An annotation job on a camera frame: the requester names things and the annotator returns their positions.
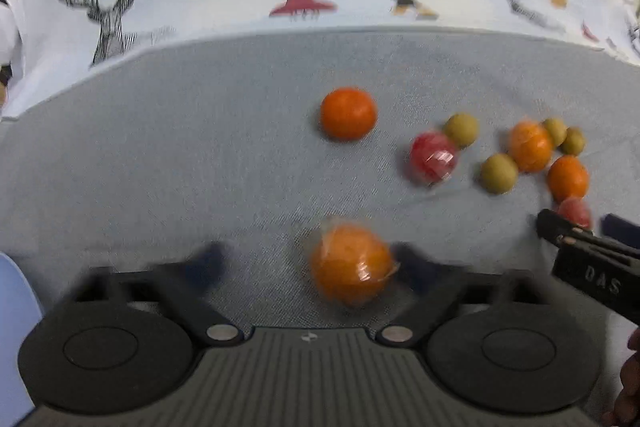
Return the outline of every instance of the gray fabric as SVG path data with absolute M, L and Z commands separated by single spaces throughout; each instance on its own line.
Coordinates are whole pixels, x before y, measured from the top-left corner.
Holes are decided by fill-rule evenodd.
M 356 84 L 377 128 L 325 140 L 318 105 Z M 542 176 L 490 197 L 474 184 L 525 116 L 560 114 L 589 139 L 588 201 L 640 216 L 640 70 L 557 42 L 491 34 L 299 34 L 149 52 L 28 111 L 0 142 L 0 250 L 16 256 L 46 307 L 88 266 L 136 269 L 228 242 L 212 291 L 249 325 L 369 324 L 411 297 L 391 287 L 363 312 L 318 298 L 306 258 L 323 218 L 367 219 L 388 241 L 484 271 L 538 268 L 532 216 Z M 481 123 L 453 179 L 402 176 L 412 138 L 468 110 Z

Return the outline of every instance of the plastic-wrapped red fruit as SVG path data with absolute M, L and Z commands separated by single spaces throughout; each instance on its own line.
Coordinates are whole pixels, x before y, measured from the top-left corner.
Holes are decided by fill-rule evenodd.
M 586 230 L 591 230 L 591 211 L 589 210 L 589 207 L 584 202 L 584 200 L 581 198 L 566 198 L 558 206 L 558 214 L 564 217 L 564 219 L 575 223 L 579 227 L 582 227 Z
M 440 132 L 425 132 L 414 140 L 409 153 L 413 172 L 426 183 L 448 180 L 458 164 L 458 149 Z

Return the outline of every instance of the deer head print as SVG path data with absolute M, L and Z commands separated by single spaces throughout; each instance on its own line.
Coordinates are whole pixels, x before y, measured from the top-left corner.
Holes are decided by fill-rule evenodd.
M 124 54 L 134 44 L 136 33 L 122 32 L 122 16 L 134 0 L 116 0 L 112 6 L 101 6 L 98 0 L 59 0 L 70 8 L 83 8 L 87 17 L 100 25 L 100 38 L 92 65 Z

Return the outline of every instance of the mandarin orange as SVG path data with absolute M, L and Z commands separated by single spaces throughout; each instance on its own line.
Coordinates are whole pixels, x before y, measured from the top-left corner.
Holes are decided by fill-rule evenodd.
M 520 172 L 539 172 L 551 159 L 552 145 L 549 133 L 533 121 L 521 121 L 511 130 L 509 156 Z
M 589 190 L 589 173 L 575 156 L 560 156 L 546 175 L 546 184 L 554 199 L 583 198 Z
M 351 223 L 325 232 L 310 263 L 320 293 L 349 306 L 373 298 L 395 268 L 388 246 L 370 230 Z
M 320 107 L 320 123 L 330 138 L 359 140 L 375 126 L 378 108 L 373 97 L 357 87 L 340 87 L 330 92 Z

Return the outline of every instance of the green fruit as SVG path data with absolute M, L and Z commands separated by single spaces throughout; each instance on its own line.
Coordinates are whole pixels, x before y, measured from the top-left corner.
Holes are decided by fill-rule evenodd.
M 560 147 L 560 144 L 566 139 L 566 126 L 560 118 L 547 118 L 542 125 L 551 137 L 551 143 L 554 147 Z
M 562 142 L 561 149 L 564 154 L 577 156 L 584 150 L 586 144 L 587 140 L 582 131 L 578 127 L 569 127 L 566 130 L 566 138 Z
M 447 120 L 443 131 L 458 148 L 464 149 L 478 138 L 478 120 L 470 114 L 459 112 Z
M 482 187 L 492 194 L 509 192 L 518 179 L 518 166 L 509 155 L 494 154 L 482 164 Z

